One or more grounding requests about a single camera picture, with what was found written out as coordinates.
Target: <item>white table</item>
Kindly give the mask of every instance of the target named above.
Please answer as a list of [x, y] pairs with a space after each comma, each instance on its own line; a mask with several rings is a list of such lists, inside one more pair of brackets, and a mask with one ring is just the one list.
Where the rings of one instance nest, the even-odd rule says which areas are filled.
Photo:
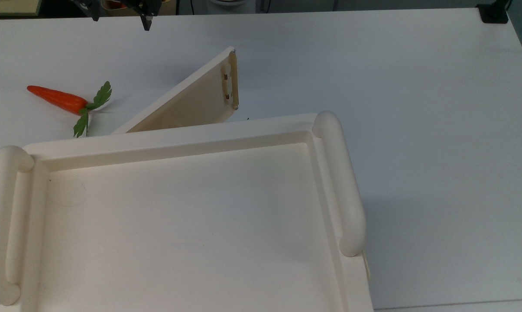
[[230, 120], [341, 118], [376, 309], [522, 299], [522, 48], [475, 9], [0, 20], [0, 147], [72, 136], [27, 85], [110, 80], [108, 134], [229, 45]]

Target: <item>tray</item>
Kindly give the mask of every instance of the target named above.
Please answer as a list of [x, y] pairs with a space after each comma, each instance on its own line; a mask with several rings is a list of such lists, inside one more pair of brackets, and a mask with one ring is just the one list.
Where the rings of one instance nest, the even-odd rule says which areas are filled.
[[0, 150], [0, 312], [372, 311], [330, 112]]

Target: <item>white tray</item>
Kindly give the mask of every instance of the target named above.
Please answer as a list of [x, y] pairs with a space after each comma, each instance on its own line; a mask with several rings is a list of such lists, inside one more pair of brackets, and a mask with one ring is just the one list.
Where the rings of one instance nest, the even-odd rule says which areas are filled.
[[0, 312], [372, 311], [365, 232], [330, 112], [0, 150]]

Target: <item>toy carrot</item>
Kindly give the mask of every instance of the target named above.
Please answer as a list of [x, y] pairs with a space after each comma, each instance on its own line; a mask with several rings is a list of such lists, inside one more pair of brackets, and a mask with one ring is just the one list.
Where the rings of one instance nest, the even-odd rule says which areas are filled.
[[107, 81], [101, 89], [97, 91], [97, 95], [93, 98], [93, 103], [88, 103], [86, 99], [74, 94], [38, 87], [37, 85], [29, 85], [27, 89], [31, 93], [64, 109], [65, 111], [80, 115], [80, 119], [74, 126], [74, 136], [77, 138], [82, 136], [84, 130], [86, 131], [87, 136], [89, 128], [89, 111], [97, 109], [105, 104], [110, 99], [110, 94], [112, 93], [109, 81]]

